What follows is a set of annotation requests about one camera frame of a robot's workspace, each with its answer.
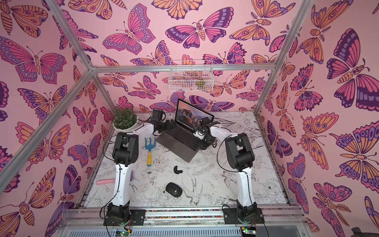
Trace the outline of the grey laptop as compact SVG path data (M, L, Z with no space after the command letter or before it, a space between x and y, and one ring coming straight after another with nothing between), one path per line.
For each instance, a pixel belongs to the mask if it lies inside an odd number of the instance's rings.
M157 138L157 142L189 163L200 150L200 138L195 134L203 119L212 122L214 116L179 99L174 127L163 132Z

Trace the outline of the black wireless mouse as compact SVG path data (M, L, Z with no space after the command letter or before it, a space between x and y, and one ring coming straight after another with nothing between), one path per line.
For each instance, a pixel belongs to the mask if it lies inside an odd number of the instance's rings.
M180 197L183 193L183 189L179 185L172 182L167 184L165 191L175 198Z

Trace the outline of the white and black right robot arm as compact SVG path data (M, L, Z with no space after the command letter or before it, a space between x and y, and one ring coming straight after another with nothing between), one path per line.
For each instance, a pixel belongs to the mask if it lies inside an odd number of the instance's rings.
M203 136L200 140L200 148L205 150L211 145L215 146L217 140L221 142L221 146L225 146L231 170L226 168L223 170L237 175L237 216L242 223L263 224L264 216L257 206L252 191L251 173L255 154L248 136L245 133L231 132L217 124L217 121L211 122L208 118L200 120L196 127L197 132Z

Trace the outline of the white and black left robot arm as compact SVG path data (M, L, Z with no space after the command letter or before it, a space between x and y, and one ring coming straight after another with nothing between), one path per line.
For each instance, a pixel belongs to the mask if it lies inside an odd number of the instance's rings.
M139 145L151 140L156 131L164 132L175 128L174 120L163 120L164 112L153 110L146 121L137 124L137 128L128 132L118 132L112 152L116 168L114 194L111 200L101 209L104 215L104 226L142 225L130 210L130 180L134 164L139 157Z

